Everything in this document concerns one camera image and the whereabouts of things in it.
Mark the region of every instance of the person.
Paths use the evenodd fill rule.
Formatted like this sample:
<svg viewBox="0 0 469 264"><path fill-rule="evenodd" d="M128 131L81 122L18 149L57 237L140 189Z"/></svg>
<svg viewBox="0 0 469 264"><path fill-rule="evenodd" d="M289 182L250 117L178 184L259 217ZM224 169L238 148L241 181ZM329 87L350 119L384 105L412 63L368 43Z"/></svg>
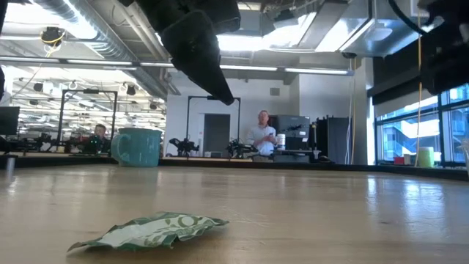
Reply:
<svg viewBox="0 0 469 264"><path fill-rule="evenodd" d="M276 129L268 125L269 113L267 111L260 111L257 118L259 123L250 129L247 143L255 146L259 151L260 156L254 157L254 161L266 162L277 145Z"/></svg>
<svg viewBox="0 0 469 264"><path fill-rule="evenodd" d="M111 146L109 140L105 137L106 127L101 124L95 126L95 133L89 137L89 140L82 147L83 153L86 154L101 154L107 153Z"/></svg>

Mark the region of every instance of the black metal frame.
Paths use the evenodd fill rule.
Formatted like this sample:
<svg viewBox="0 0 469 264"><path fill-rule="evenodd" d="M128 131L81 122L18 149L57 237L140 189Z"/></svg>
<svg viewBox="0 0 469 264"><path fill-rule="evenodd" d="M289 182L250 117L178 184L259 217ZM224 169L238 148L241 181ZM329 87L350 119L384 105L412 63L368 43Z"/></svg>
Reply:
<svg viewBox="0 0 469 264"><path fill-rule="evenodd" d="M461 109L461 108L465 108L465 107L469 107L469 100L462 100L460 102L449 103L449 104L443 105L443 96L440 93L438 95L438 105L437 105L436 108L425 109L425 110L421 111L421 116L428 115L428 114L437 114L438 119L440 120L440 122L439 122L440 150L441 150L440 165L443 168L456 167L456 166L465 166L465 163L454 162L454 161L446 161L446 159L445 159L445 142L444 142L445 132L444 132L444 127L443 127L443 112L456 110L456 109ZM417 116L418 116L418 113L414 112L414 113L409 113L409 114L403 114L403 115L398 116L398 117L392 117L392 118L389 118L389 119L386 119L386 120L377 121L376 118L374 119L374 142L375 142L375 146L374 146L374 153L375 154L374 154L374 156L376 158L376 163L377 164L379 164L379 162L385 162L385 161L378 161L378 147L377 147L377 144L378 144L378 138L377 138L378 137L377 136L378 126L389 124L389 123L392 123L392 122L407 120L409 118L417 117Z"/></svg>
<svg viewBox="0 0 469 264"><path fill-rule="evenodd" d="M188 96L188 115L185 124L185 138L189 137L189 114L191 113L191 100L194 98L204 98L207 100L215 100L212 96ZM237 108L237 140L240 140L240 118L241 118L241 98L234 98L238 101Z"/></svg>
<svg viewBox="0 0 469 264"><path fill-rule="evenodd" d="M56 141L56 146L59 147L60 145L60 140L62 138L62 123L64 121L64 107L65 103L67 102L65 100L65 95L68 92L82 92L84 94L90 93L90 94L99 94L101 92L103 93L109 93L114 95L114 109L112 113L112 131L111 131L111 140L114 138L114 128L116 125L116 111L117 111L117 95L118 93L116 91L97 91L97 90L90 90L90 89L65 89L62 90L62 101L60 103L60 118L59 118L59 133L57 134L57 141Z"/></svg>

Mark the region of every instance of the white shirt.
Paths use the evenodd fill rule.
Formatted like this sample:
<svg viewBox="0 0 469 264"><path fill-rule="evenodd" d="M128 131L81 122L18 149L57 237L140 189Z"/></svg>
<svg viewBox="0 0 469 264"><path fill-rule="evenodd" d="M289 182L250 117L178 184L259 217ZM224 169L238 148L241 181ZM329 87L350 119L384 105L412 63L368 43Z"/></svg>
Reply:
<svg viewBox="0 0 469 264"><path fill-rule="evenodd" d="M255 141L261 140L265 136L269 136L272 134L276 136L276 129L270 126L260 127L256 125L255 127L251 128L248 133L248 144L254 144ZM259 150L260 155L270 155L273 152L273 148L275 145L272 142L261 142L257 146L255 146Z"/></svg>

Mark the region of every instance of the exposed ductwork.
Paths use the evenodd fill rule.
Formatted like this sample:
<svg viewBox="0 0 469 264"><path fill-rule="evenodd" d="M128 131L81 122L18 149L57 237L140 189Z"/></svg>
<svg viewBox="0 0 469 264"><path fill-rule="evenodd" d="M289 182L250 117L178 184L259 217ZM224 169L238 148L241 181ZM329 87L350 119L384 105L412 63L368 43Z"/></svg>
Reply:
<svg viewBox="0 0 469 264"><path fill-rule="evenodd" d="M83 28L87 27L91 30L95 30L97 35L94 40L105 43L90 43L87 45L103 56L104 59L123 61L138 60L136 55L120 40L112 28L96 13L95 9L87 1L34 0L34 2L45 10L62 17L72 25L82 25ZM134 77L151 96L166 99L168 92L165 86L144 69L138 67L136 70L125 72L129 76Z"/></svg>

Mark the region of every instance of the mug handle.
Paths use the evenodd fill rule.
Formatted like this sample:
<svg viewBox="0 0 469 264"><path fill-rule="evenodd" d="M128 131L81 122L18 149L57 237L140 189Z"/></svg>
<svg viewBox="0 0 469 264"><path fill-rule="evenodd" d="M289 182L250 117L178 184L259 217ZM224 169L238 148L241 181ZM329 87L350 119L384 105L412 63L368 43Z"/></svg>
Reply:
<svg viewBox="0 0 469 264"><path fill-rule="evenodd" d="M127 135L127 134L121 134L121 135L118 135L118 136L114 137L114 139L112 140L112 143L111 143L111 155L112 155L112 158L116 159L117 161L129 162L130 159L129 159L128 155L124 155L125 153L121 153L119 151L120 142L123 139L130 140L130 136Z"/></svg>

